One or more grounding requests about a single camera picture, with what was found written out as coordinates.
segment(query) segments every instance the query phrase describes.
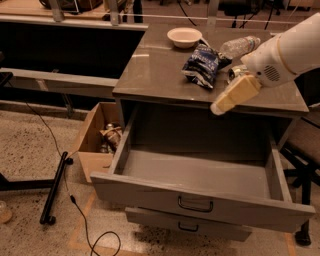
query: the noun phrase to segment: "power cord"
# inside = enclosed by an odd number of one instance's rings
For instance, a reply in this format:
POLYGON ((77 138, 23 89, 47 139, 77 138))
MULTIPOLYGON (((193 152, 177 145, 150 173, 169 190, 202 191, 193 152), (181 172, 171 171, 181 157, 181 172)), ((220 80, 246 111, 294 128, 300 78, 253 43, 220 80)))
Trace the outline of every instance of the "power cord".
POLYGON ((293 9, 293 11, 290 13, 290 15, 289 15, 289 17, 288 17, 287 21, 289 21, 289 20, 290 20, 290 18, 292 17, 292 15, 297 11, 297 9, 298 9, 298 7, 299 7, 299 5, 300 5, 301 1, 302 1, 302 0, 299 0, 299 2, 296 4, 296 7, 295 7, 295 8, 293 9))
MULTIPOLYGON (((8 81, 8 84, 10 85, 10 87, 14 88, 13 85, 10 83, 10 81, 8 81)), ((61 157, 62 155, 61 155, 61 152, 60 152, 59 147, 58 147, 57 139, 56 139, 56 137, 54 136, 51 128, 50 128, 49 125, 45 122, 45 120, 42 118, 42 116, 41 116, 37 111, 35 111, 35 110, 28 104, 27 101, 25 101, 25 103, 26 103, 26 105, 28 106, 28 108, 29 108, 33 113, 35 113, 37 116, 39 116, 39 118, 41 119, 41 121, 43 122, 43 124, 48 128, 48 130, 50 131, 50 133, 51 133, 51 135, 52 135, 52 138, 53 138, 53 140, 54 140, 54 144, 55 144, 55 147, 56 147, 56 149, 57 149, 57 152, 58 152, 58 154, 59 154, 60 157, 61 157)), ((77 153, 77 152, 78 152, 78 151, 73 152, 71 155, 69 155, 69 158, 70 158, 72 155, 74 155, 75 153, 77 153)), ((90 256, 92 256, 93 253, 95 253, 95 254, 98 255, 98 256, 101 256, 99 253, 97 253, 97 252, 94 250, 94 248, 95 248, 95 246, 97 245, 97 243, 99 242, 99 240, 100 240, 103 236, 105 236, 105 235, 107 235, 107 234, 113 234, 113 235, 115 235, 115 236, 117 237, 118 241, 119 241, 119 246, 118 246, 115 254, 113 254, 113 256, 116 256, 116 255, 119 253, 120 249, 121 249, 121 239, 120 239, 119 235, 118 235, 117 233, 113 232, 113 231, 106 231, 106 232, 104 232, 102 235, 100 235, 100 236, 96 239, 96 241, 94 242, 94 244, 91 245, 90 240, 89 240, 89 231, 88 231, 87 218, 86 218, 86 216, 84 215, 84 213, 82 212, 82 210, 80 209, 79 205, 77 204, 76 198, 70 193, 70 190, 69 190, 69 187, 68 187, 68 183, 67 183, 67 178, 66 178, 66 171, 64 171, 63 174, 64 174, 63 177, 64 177, 64 181, 65 181, 65 185, 66 185, 66 190, 67 190, 67 192, 68 192, 68 194, 69 194, 70 200, 71 200, 71 202, 77 207, 78 211, 80 212, 80 214, 82 215, 82 217, 83 217, 83 219, 84 219, 85 231, 86 231, 86 239, 87 239, 87 243, 88 243, 88 245, 89 245, 89 247, 90 247, 90 249, 91 249, 90 256)))
POLYGON ((185 10, 183 9, 182 5, 181 5, 181 0, 178 0, 178 4, 182 10, 182 12, 184 13, 184 15, 188 18, 188 20, 192 23, 192 25, 197 26, 197 24, 195 24, 188 16, 188 14, 185 12, 185 10))
POLYGON ((247 19, 247 20, 245 20, 245 18, 244 18, 244 21, 243 21, 242 25, 239 28, 244 28, 244 25, 247 24, 247 22, 249 20, 251 20, 254 16, 255 16, 255 14, 252 14, 251 17, 249 17, 249 19, 247 19))

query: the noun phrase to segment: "closed drawer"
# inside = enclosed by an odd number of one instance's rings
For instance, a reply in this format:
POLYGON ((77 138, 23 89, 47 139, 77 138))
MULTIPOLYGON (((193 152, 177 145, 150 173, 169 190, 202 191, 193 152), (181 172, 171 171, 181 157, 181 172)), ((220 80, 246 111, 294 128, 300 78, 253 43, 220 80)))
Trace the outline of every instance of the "closed drawer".
POLYGON ((227 223, 167 214, 140 208, 126 208, 127 220, 146 226, 183 231, 190 234, 210 235, 229 240, 245 241, 251 229, 227 223))
POLYGON ((315 213, 292 203, 259 117, 142 104, 122 138, 109 173, 91 174, 102 200, 284 232, 315 213))

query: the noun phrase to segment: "blue snack bag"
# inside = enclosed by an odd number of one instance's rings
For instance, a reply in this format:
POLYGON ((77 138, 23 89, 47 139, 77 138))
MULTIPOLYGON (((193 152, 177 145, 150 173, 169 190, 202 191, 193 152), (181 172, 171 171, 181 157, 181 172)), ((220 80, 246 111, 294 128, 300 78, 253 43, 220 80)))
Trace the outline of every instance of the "blue snack bag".
POLYGON ((218 69, 231 63, 217 51, 205 44, 199 44, 184 64, 181 72, 192 83, 212 89, 218 69))

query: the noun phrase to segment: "cardboard box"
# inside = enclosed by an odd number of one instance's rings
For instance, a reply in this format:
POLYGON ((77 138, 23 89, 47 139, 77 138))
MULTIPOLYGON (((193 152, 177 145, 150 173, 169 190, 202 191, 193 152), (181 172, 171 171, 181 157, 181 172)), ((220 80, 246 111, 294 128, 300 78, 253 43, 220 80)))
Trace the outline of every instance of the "cardboard box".
POLYGON ((90 173, 108 172, 113 154, 100 153, 101 134, 108 123, 120 123, 119 111, 115 103, 98 103, 88 114, 76 137, 72 152, 78 151, 79 159, 86 176, 91 183, 90 173))

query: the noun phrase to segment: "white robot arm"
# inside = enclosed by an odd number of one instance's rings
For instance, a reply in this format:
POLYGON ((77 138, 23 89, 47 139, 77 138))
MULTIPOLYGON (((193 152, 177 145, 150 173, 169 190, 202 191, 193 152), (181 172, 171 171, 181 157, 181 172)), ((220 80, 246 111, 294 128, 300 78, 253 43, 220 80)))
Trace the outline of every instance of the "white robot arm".
POLYGON ((254 97, 262 86, 280 86, 320 67, 320 13, 316 13, 284 33, 243 56, 248 73, 234 79, 211 105, 223 114, 254 97))

